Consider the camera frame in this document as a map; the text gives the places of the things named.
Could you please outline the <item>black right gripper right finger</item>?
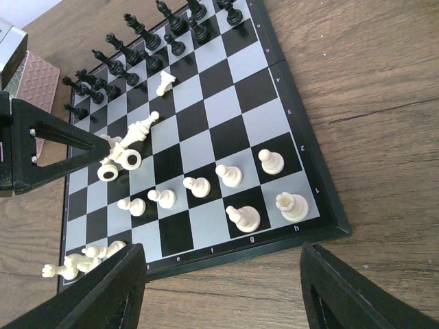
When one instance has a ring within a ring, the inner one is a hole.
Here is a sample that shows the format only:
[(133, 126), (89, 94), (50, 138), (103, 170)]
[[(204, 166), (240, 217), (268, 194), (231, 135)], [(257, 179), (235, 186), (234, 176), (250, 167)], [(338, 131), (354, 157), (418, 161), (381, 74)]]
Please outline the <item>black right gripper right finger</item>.
[(302, 297), (310, 328), (437, 328), (321, 245), (304, 243)]

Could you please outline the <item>white pawn e2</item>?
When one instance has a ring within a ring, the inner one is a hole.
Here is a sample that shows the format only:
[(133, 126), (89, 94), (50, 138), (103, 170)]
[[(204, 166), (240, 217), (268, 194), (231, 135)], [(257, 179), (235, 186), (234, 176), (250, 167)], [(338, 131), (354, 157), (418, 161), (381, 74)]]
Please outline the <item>white pawn e2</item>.
[(183, 186), (189, 189), (195, 197), (203, 198), (206, 197), (210, 190), (211, 185), (206, 178), (191, 178), (186, 177), (183, 180)]

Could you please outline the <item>white rook h1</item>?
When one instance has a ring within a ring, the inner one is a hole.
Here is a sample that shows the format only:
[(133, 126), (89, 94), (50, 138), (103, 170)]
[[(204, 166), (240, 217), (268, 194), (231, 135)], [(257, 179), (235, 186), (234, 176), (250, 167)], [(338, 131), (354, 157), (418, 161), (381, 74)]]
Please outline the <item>white rook h1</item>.
[(275, 205), (282, 216), (292, 223), (302, 221), (309, 213), (307, 200), (298, 194), (282, 192), (276, 196)]

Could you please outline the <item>white knight b1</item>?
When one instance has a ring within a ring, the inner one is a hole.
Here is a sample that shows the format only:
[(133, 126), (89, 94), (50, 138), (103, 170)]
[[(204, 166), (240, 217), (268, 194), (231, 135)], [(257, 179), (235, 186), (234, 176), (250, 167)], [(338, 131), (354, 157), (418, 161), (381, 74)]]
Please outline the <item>white knight b1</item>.
[(46, 264), (42, 268), (42, 277), (51, 278), (62, 276), (65, 280), (75, 279), (79, 272), (88, 273), (102, 263), (98, 257), (90, 258), (79, 254), (70, 254), (64, 257), (62, 265)]

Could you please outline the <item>white pawn d2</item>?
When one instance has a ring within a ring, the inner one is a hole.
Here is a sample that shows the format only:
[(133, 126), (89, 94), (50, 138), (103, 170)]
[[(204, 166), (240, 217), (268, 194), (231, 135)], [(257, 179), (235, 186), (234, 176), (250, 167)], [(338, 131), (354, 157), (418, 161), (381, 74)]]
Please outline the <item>white pawn d2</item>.
[(176, 194), (169, 189), (165, 189), (164, 191), (150, 190), (147, 193), (147, 197), (149, 200), (157, 202), (158, 205), (164, 209), (172, 208), (176, 203)]

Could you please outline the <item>white piece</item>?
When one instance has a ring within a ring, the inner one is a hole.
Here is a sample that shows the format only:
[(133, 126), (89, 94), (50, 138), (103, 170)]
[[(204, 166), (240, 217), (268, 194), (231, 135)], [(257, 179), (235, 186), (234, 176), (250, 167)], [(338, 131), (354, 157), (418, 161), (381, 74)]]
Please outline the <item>white piece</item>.
[(282, 155), (276, 152), (271, 152), (268, 149), (262, 149), (258, 153), (259, 160), (264, 172), (270, 175), (280, 173), (284, 168), (284, 159)]
[(228, 218), (235, 223), (237, 228), (245, 233), (254, 232), (261, 222), (259, 212), (252, 206), (244, 206), (236, 209), (233, 206), (226, 208)]

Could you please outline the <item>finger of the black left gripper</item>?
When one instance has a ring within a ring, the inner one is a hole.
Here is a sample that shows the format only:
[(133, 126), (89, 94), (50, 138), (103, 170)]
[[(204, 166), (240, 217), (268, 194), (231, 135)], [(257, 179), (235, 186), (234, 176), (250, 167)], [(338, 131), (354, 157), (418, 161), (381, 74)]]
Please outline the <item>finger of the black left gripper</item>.
[[(38, 166), (32, 161), (36, 137), (83, 149), (79, 156)], [(87, 167), (108, 156), (107, 140), (86, 132), (22, 100), (12, 100), (12, 159), (14, 192), (17, 195)]]

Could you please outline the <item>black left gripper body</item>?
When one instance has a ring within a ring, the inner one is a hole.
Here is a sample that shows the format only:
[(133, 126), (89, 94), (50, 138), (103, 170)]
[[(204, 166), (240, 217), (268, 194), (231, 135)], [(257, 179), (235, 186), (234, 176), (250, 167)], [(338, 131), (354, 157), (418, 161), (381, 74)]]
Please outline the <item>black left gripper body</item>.
[(12, 126), (10, 94), (7, 91), (1, 91), (1, 197), (11, 197), (14, 194)]

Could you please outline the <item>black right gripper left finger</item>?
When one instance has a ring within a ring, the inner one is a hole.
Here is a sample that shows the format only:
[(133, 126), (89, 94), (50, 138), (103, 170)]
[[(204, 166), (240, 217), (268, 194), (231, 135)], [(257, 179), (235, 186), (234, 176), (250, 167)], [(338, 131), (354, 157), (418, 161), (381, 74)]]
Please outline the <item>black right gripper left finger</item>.
[(141, 244), (130, 244), (4, 328), (137, 328), (146, 283)]

